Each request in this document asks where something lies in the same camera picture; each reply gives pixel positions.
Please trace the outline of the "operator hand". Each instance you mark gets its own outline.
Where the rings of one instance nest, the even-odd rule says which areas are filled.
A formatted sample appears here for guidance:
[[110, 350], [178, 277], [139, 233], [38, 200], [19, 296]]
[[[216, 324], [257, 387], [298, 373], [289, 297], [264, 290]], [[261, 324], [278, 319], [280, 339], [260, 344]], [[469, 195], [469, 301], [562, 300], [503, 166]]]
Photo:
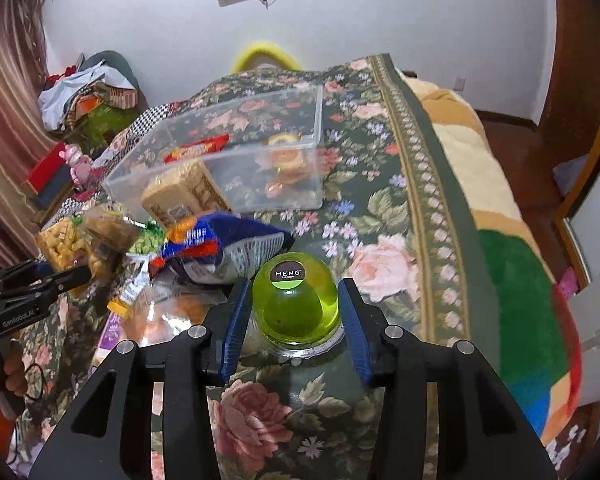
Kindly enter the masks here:
[[27, 393], [28, 383], [24, 376], [24, 364], [22, 362], [22, 345], [18, 340], [9, 341], [8, 351], [4, 356], [4, 373], [6, 374], [6, 388], [23, 398]]

